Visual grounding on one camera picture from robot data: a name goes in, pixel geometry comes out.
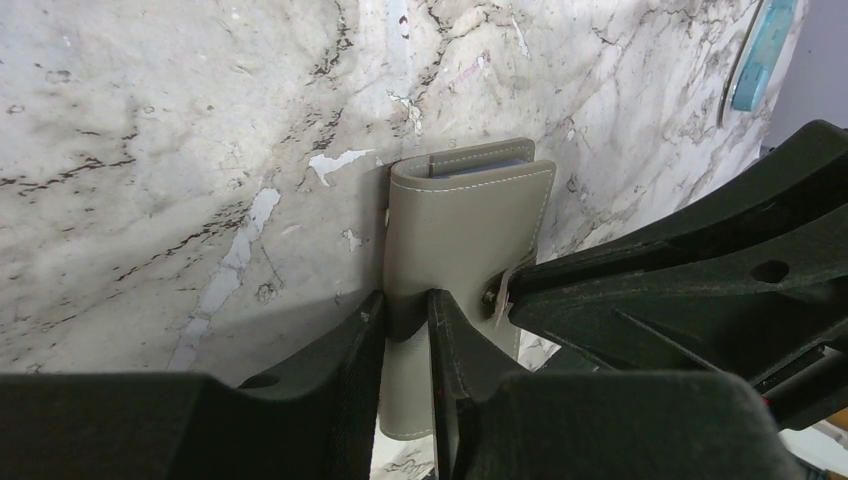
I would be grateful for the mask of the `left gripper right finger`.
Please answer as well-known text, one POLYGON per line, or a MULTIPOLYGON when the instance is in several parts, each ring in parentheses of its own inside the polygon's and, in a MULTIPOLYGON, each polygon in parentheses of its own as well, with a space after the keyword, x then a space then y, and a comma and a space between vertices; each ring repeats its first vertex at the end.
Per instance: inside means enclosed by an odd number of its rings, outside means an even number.
POLYGON ((762 399, 723 373, 531 372, 427 295, 439 479, 799 479, 762 399))

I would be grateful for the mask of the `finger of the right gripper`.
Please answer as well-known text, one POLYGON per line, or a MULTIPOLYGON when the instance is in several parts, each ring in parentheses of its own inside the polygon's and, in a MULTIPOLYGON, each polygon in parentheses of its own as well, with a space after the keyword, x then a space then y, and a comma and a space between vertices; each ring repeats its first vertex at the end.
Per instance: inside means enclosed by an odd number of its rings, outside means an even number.
POLYGON ((510 318, 602 367, 757 385, 845 333, 847 211, 722 257, 538 292, 510 318))
POLYGON ((685 208, 613 241, 522 270, 512 295, 721 257, 847 202, 847 132, 804 125, 758 163, 685 208))

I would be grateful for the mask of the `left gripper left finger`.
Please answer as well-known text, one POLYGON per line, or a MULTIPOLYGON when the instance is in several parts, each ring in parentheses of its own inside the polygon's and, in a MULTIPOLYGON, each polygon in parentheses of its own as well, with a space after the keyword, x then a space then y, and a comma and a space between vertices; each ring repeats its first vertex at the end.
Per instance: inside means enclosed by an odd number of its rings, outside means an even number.
POLYGON ((5 479, 365 479, 386 309, 229 387, 207 374, 5 375, 5 479))

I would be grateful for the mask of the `grey leather card holder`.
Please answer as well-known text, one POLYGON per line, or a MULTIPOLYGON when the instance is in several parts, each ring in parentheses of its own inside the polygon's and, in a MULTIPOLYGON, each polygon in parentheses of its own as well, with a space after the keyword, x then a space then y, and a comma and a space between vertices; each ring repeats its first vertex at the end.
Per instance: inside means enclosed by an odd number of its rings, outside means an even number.
POLYGON ((382 289, 388 310, 378 425, 412 441, 433 431, 427 293, 449 291, 510 357, 520 332, 485 290, 534 263, 556 165, 525 137, 411 157, 390 169, 382 289))

